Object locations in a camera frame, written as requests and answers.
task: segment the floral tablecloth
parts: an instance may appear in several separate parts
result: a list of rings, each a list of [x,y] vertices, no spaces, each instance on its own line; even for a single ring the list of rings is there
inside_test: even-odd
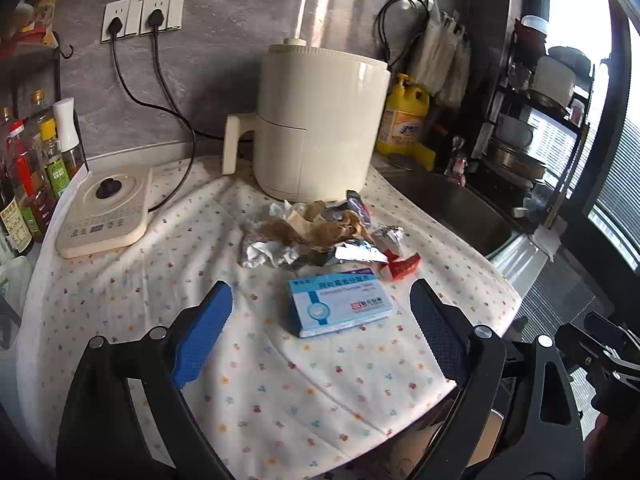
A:
[[[186,161],[154,169],[153,202],[183,175]],[[379,445],[453,387],[409,308],[412,283],[427,279],[473,324],[502,334],[520,298],[492,265],[396,192],[373,168],[362,190],[374,223],[404,227],[419,270],[385,284],[389,319],[332,335],[292,335],[287,280],[298,274],[238,265],[243,223],[273,199],[248,163],[221,176],[217,157],[196,161],[177,197],[152,216],[132,246],[65,260],[53,222],[34,270],[18,342],[18,389],[30,433],[54,462],[58,427],[74,369],[89,338],[111,342],[168,326],[199,304],[217,280],[233,289],[232,315],[200,377],[183,393],[216,452],[238,479],[320,474]],[[140,383],[132,396],[152,455],[171,463]]]

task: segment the hanging plastic bag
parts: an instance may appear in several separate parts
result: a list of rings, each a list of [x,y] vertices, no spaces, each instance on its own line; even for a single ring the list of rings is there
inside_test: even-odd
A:
[[[408,74],[430,95],[436,95],[444,85],[458,42],[459,37],[443,27],[438,18],[429,20]]]
[[[469,79],[469,65],[471,64],[471,47],[460,41],[456,47],[456,55],[451,63],[449,75],[438,93],[437,101],[446,107],[457,110],[465,96],[466,83]]]

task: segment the table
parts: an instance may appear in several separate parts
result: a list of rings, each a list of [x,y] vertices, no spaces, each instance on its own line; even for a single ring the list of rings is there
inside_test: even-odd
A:
[[[171,191],[186,165],[154,169],[153,203]],[[22,409],[49,463],[88,339],[100,333],[123,342],[168,326],[217,280],[232,287],[232,315],[200,377],[183,393],[238,479],[318,475],[384,442],[452,389],[409,309],[416,279],[424,277],[442,301],[499,334],[516,314],[520,298],[504,277],[370,168],[362,197],[373,221],[403,226],[406,255],[418,251],[420,268],[384,285],[394,306],[389,319],[301,340],[292,335],[287,280],[361,266],[305,267],[297,274],[242,268],[242,226],[273,199],[260,191],[247,162],[240,161],[232,176],[221,176],[220,169],[218,157],[197,160],[145,236],[120,250],[64,260],[53,249],[62,219],[52,222],[18,336]],[[131,387],[153,457],[170,464],[142,386],[131,381]]]

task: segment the window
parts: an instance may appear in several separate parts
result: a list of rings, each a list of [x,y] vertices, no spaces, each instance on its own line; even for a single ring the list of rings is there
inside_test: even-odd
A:
[[[640,263],[640,36],[629,22],[631,86],[618,150],[590,220],[632,269]]]
[[[546,47],[549,49],[553,46],[577,48],[596,67],[591,106],[587,114],[590,130],[567,192],[567,196],[570,197],[591,151],[609,86],[609,71],[605,64],[600,63],[600,60],[607,59],[611,53],[609,1],[550,0]],[[535,110],[529,116],[528,122],[535,130],[534,140],[527,151],[546,162],[548,171],[545,180],[555,186],[569,161],[575,135],[558,127],[555,122]]]

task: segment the silver screw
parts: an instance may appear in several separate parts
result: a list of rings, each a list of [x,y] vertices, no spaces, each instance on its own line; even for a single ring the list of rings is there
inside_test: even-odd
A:
[[[551,348],[554,345],[553,340],[548,335],[539,335],[538,343],[545,348]]]
[[[166,328],[164,326],[155,326],[151,329],[151,332],[149,332],[151,339],[158,340],[164,338],[164,336],[166,336]]]
[[[485,325],[478,325],[474,329],[476,335],[481,339],[489,339],[491,337],[491,329]]]
[[[100,348],[104,344],[104,338],[97,335],[89,339],[89,346],[93,349]]]

